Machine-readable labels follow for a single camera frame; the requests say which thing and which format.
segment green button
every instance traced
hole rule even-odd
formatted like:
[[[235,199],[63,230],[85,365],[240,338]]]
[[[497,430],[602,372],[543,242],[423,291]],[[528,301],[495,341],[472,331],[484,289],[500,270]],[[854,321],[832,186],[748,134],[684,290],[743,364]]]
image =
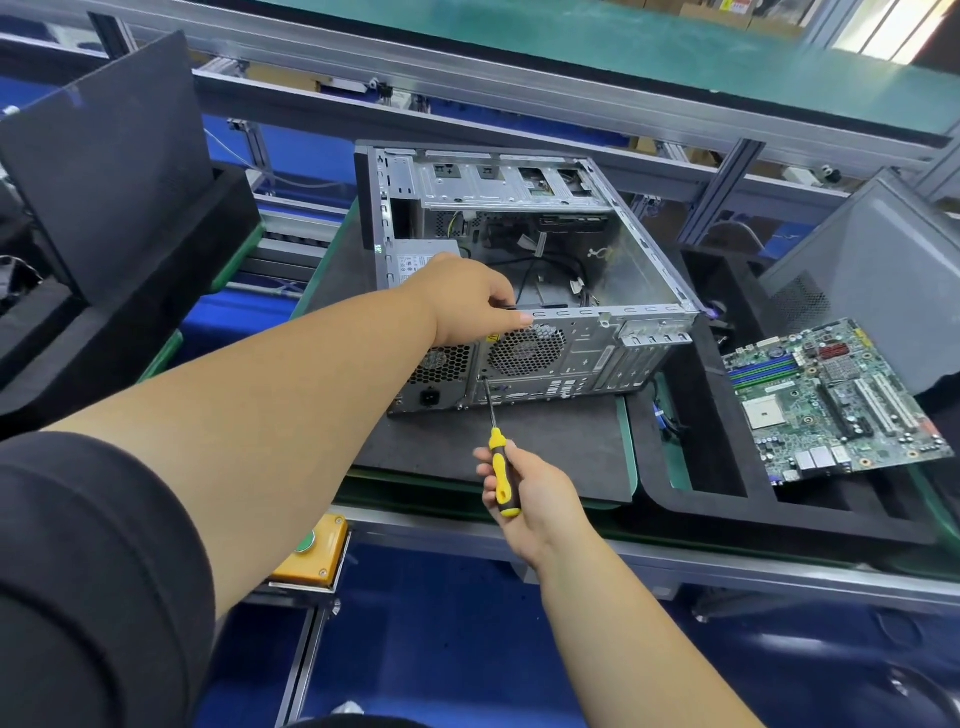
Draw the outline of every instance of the green button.
[[[309,535],[303,539],[297,547],[294,549],[294,553],[306,553],[313,545],[317,543],[317,534],[313,531],[310,531]]]

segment blue floor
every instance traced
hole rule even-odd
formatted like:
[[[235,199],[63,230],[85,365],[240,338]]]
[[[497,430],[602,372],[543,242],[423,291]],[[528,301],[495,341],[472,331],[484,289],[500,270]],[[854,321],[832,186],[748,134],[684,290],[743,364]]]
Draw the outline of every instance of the blue floor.
[[[537,587],[479,559],[351,553],[304,717],[353,700],[432,728],[585,725]],[[955,726],[926,698],[893,692],[884,666],[913,667],[960,694],[957,619],[817,603],[701,624],[683,604],[665,606],[768,728]],[[505,622],[510,639],[498,636]],[[196,728],[272,728],[301,626],[293,610],[241,607]]]

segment cooling fan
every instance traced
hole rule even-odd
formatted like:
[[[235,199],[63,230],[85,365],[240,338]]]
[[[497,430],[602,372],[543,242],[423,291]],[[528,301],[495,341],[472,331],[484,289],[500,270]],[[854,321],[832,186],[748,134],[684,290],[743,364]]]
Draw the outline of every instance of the cooling fan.
[[[529,376],[553,366],[565,348],[562,331],[537,324],[501,337],[491,347],[487,362],[503,376]]]

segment motherboard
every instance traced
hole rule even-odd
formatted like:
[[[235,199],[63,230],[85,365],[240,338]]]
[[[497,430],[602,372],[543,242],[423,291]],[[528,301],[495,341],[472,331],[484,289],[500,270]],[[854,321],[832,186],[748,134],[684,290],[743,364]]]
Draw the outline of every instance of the motherboard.
[[[953,455],[850,319],[737,349],[724,364],[773,485]]]

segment honeycomb vent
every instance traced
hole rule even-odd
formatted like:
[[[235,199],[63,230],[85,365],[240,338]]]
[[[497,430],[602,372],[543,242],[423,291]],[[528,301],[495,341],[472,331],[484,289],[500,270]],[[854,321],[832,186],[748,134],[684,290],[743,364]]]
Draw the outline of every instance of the honeycomb vent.
[[[408,384],[463,381],[470,367],[470,346],[438,347],[426,353]]]
[[[548,324],[511,331],[490,349],[488,366],[503,376],[528,376],[553,366],[566,348],[566,337]]]

